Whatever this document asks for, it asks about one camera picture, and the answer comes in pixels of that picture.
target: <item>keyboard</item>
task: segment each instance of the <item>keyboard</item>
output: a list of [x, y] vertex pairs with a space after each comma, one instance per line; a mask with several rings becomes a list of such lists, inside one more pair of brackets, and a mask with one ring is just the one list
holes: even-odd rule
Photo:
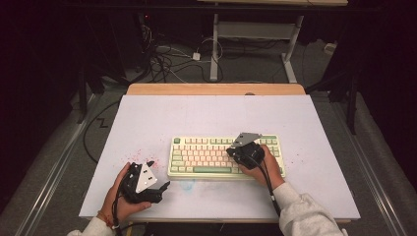
[[[175, 137], [171, 142], [168, 176], [170, 179], [253, 179], [239, 169], [226, 150], [236, 138]], [[268, 146], [279, 164], [281, 176], [285, 168], [277, 135], [261, 136], [255, 143]]]

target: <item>table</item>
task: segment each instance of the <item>table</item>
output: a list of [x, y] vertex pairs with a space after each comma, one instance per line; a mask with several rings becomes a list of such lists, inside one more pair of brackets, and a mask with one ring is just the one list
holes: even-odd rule
[[[275, 95], [270, 88], [276, 89]], [[241, 95], [247, 92], [256, 95]], [[299, 85], [240, 84], [131, 85], [120, 103], [80, 217], [96, 215], [114, 177], [127, 161], [154, 160], [152, 172], [158, 179], [155, 188], [168, 181], [164, 156], [169, 154], [173, 136], [234, 137], [255, 131], [278, 134], [287, 170], [285, 179], [297, 191], [308, 192], [338, 220], [360, 217], [310, 96]], [[130, 219], [278, 221], [267, 189], [255, 181], [201, 180], [171, 181], [161, 203]]]
[[[346, 6], [347, 0], [199, 0], [213, 2], [216, 6], [220, 3], [249, 3], [269, 5], [298, 5], [298, 6]], [[273, 24], [273, 23], [247, 23], [247, 22], [221, 22], [218, 14], [214, 14], [212, 56], [209, 79], [217, 81], [219, 37], [245, 37], [265, 39], [289, 39], [288, 49], [281, 54], [281, 59], [289, 83], [297, 83], [294, 70], [291, 66], [291, 56], [297, 42], [304, 16], [298, 16], [295, 24]]]

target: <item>whiteboard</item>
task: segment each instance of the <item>whiteboard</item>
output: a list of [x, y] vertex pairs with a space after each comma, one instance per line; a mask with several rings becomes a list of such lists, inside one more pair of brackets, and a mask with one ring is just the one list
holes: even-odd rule
[[[128, 161], [167, 176], [173, 137], [278, 135], [285, 181], [308, 193], [336, 219], [358, 219], [355, 205], [309, 95], [125, 95], [95, 169], [80, 217], [101, 209]], [[139, 221], [277, 222], [268, 190], [254, 180], [171, 181], [163, 200], [131, 216]]]

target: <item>hand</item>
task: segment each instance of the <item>hand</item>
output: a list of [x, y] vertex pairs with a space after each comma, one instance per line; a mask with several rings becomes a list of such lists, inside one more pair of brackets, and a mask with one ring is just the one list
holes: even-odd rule
[[[119, 188], [120, 182], [122, 182], [123, 177], [128, 172], [129, 167], [130, 167], [130, 163], [128, 162], [126, 163], [125, 167], [123, 167], [123, 169], [120, 171], [120, 173], [117, 175], [113, 186], [107, 192], [107, 195], [104, 200], [104, 204], [101, 208], [102, 214], [104, 214], [107, 217], [107, 220], [109, 220], [111, 224], [113, 224], [112, 206], [116, 198], [117, 189]], [[119, 219], [119, 222], [122, 222], [129, 215], [135, 212], [142, 211], [149, 207], [151, 207], [151, 203], [149, 202], [142, 202], [142, 203], [134, 205], [134, 204], [127, 203], [125, 198], [120, 197], [117, 203], [117, 218]], [[102, 214], [99, 214], [97, 217], [103, 220], [104, 222], [106, 222], [106, 219], [103, 218]]]
[[[269, 148], [265, 145], [261, 145], [261, 148], [265, 152], [265, 158], [264, 161], [261, 163], [261, 167], [263, 168], [266, 174], [269, 174], [270, 183], [272, 189], [274, 190], [279, 185], [285, 183], [285, 181], [280, 174], [279, 165], [276, 162], [275, 157], [270, 153]], [[255, 167], [249, 170], [241, 164], [239, 164], [239, 168], [242, 170], [243, 173], [254, 177], [261, 185], [267, 185], [267, 181], [260, 168]]]

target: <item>white sleeve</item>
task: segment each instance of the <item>white sleeve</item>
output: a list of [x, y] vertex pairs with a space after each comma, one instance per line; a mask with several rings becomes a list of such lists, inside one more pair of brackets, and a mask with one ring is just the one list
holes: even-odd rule
[[70, 232], [67, 236], [114, 236], [115, 232], [109, 228], [104, 221], [94, 217], [89, 225], [86, 227], [84, 232], [80, 230], [74, 230]]
[[347, 235], [327, 210], [309, 195], [299, 195], [289, 183], [274, 189], [273, 194], [281, 208], [279, 228], [284, 235]]

